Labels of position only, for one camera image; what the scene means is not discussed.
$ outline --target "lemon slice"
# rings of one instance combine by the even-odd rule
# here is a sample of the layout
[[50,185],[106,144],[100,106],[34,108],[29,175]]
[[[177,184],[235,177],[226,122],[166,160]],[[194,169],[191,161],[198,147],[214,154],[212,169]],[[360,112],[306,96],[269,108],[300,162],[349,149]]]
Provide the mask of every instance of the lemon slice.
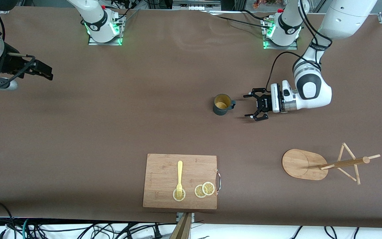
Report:
[[206,194],[204,194],[203,192],[203,184],[200,184],[200,185],[197,185],[194,189],[194,193],[197,197],[199,198],[203,198],[206,196]]
[[182,189],[182,197],[176,197],[176,189],[173,190],[173,199],[175,199],[175,201],[182,201],[184,198],[185,198],[185,190]]
[[215,185],[211,182],[203,183],[202,185],[203,193],[210,196],[215,192]]

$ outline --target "fork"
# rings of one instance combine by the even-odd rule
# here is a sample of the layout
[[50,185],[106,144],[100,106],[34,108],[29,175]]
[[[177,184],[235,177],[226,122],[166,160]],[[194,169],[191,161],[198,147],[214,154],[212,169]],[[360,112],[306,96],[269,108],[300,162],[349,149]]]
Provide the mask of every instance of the fork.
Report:
[[176,197],[180,198],[182,197],[182,161],[178,161],[178,184],[176,185]]

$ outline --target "wooden rod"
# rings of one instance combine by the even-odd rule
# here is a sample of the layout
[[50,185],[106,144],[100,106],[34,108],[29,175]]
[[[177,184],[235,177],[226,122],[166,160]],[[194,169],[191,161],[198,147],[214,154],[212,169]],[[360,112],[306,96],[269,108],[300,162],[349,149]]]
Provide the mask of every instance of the wooden rod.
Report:
[[356,182],[356,179],[353,178],[350,174],[348,174],[346,171],[344,171],[343,169],[341,168],[337,168],[338,170],[340,170],[343,174],[345,174],[347,177],[349,177],[351,180],[355,181]]
[[327,163],[327,164],[319,165],[318,168],[320,170],[325,170],[325,169],[329,169],[329,168],[343,168],[343,167],[347,167],[347,166],[352,166],[352,165],[357,165],[357,164],[365,164],[365,163],[369,163],[368,157],[349,159],[349,160],[335,162],[335,163]]
[[346,148],[347,152],[349,152],[350,156],[352,157],[352,159],[356,159],[356,157],[354,156],[354,154],[351,152],[350,148],[347,147],[346,143],[343,142],[342,144],[344,146],[344,148]]
[[332,164],[332,165],[328,165],[328,166],[325,166],[325,167],[322,167],[320,168],[321,170],[326,170],[326,169],[329,169],[329,168],[333,168],[335,165]]
[[379,157],[381,157],[381,155],[376,154],[376,155],[373,155],[373,156],[369,156],[368,159],[375,159],[375,158],[379,158]]
[[338,154],[337,162],[341,161],[341,155],[343,154],[344,145],[341,145],[340,153]]
[[357,165],[354,165],[354,172],[356,173],[356,181],[357,184],[360,185],[360,177],[359,177],[359,170],[357,169]]

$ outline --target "dark green mug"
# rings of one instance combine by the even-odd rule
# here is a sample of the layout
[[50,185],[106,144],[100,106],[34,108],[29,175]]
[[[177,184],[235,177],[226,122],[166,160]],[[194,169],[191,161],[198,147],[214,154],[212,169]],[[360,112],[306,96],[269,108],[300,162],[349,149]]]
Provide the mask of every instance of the dark green mug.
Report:
[[226,94],[218,94],[213,101],[213,112],[217,115],[224,115],[234,107],[235,100],[231,100]]

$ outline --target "wooden base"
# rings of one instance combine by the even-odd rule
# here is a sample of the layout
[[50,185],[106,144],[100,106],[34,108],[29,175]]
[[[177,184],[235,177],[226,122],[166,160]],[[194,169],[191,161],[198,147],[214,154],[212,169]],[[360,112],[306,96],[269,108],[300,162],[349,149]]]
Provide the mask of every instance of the wooden base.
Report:
[[288,150],[282,157],[282,167],[291,177],[306,180],[322,180],[328,170],[320,170],[319,165],[326,164],[323,156],[300,149]]

